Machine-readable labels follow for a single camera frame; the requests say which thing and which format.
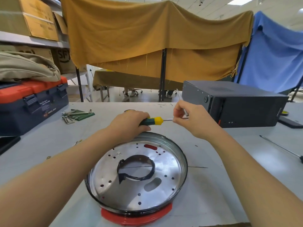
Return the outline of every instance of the dark blue toolbox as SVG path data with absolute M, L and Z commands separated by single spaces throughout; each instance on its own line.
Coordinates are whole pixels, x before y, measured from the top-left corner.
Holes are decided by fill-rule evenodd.
M 67 86 L 63 76 L 57 82 L 0 84 L 0 136 L 24 135 L 66 106 Z

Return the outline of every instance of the blue cloth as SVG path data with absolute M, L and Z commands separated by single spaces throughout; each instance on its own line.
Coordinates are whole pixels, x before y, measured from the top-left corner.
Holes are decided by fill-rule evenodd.
M 243 48 L 238 74 L 246 52 Z M 286 29 L 257 12 L 240 84 L 278 93 L 297 86 L 302 76 L 303 32 Z

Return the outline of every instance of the ceiling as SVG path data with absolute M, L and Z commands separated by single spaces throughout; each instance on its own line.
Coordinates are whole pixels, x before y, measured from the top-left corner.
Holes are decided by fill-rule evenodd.
M 153 3 L 156 0 L 128 0 L 129 2 Z M 221 20 L 239 14 L 243 11 L 252 10 L 254 13 L 263 11 L 268 17 L 283 26 L 293 30 L 303 30 L 303 0 L 264 0 L 257 5 L 257 0 L 242 5 L 227 5 L 232 0 L 205 0 L 199 6 L 200 0 L 171 0 L 189 12 L 209 20 Z

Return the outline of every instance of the screwdriver handle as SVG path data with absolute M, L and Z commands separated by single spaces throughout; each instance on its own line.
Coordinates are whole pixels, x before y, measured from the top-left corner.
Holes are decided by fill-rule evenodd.
M 150 126 L 150 125 L 161 125 L 163 123 L 163 119 L 161 117 L 155 117 L 155 118 L 146 118 L 142 120 L 142 122 L 139 124 L 145 125 L 145 126 Z

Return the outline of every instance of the background table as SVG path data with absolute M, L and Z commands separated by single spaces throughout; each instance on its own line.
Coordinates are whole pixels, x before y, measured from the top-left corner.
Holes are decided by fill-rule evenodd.
M 0 156 L 0 184 L 42 163 L 47 156 L 54 156 L 76 141 L 86 139 L 98 129 L 108 126 L 117 114 L 127 109 L 147 111 L 151 117 L 168 119 L 172 118 L 174 106 L 175 103 L 70 103 L 63 110 L 92 109 L 96 115 L 66 125 L 61 119 L 63 110 L 60 110 L 22 136 L 20 142 Z M 290 119 L 303 123 L 303 103 L 288 103 L 285 110 L 290 113 Z M 229 128 L 226 131 L 267 171 L 303 199 L 303 164 L 298 158 L 259 137 L 263 135 L 303 155 L 302 129 L 291 129 L 278 123 L 275 127 Z M 221 159 L 207 141 L 193 137 L 173 122 L 152 126 L 152 132 L 176 142 L 186 154 L 189 168 L 184 187 L 173 201 L 172 211 L 149 226 L 196 227 L 248 222 Z M 82 182 L 51 224 L 51 227 L 61 226 L 117 225 L 100 216 L 99 206 Z

